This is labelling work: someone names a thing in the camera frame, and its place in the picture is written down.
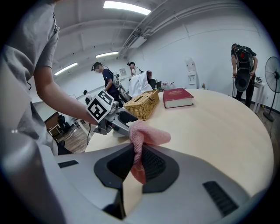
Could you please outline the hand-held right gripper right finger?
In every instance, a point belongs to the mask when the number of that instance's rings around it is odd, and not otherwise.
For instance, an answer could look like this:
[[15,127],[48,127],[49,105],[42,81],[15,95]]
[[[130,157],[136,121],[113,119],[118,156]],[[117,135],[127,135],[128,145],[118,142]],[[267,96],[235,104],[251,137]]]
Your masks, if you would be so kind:
[[143,147],[143,163],[157,176],[147,183],[166,189],[144,192],[129,224],[239,224],[248,193],[207,161],[165,147]]

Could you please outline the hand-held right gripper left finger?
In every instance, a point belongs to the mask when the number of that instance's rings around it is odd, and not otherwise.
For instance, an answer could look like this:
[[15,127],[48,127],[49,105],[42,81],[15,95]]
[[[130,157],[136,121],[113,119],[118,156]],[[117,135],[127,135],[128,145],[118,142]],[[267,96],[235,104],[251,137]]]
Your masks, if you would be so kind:
[[70,184],[100,211],[119,220],[126,217],[123,182],[133,165],[130,143],[55,159]]

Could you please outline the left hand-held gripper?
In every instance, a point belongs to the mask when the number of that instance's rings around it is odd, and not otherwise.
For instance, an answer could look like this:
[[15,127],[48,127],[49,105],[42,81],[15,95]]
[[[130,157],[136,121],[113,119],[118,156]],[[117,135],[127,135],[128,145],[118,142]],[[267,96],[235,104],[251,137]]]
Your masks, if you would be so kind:
[[121,110],[118,113],[120,122],[113,123],[111,128],[109,122],[113,121],[118,108],[119,103],[112,96],[104,90],[98,92],[87,105],[87,111],[97,123],[94,132],[106,135],[113,129],[114,137],[129,137],[130,127],[126,124],[135,122],[138,118],[127,110]]

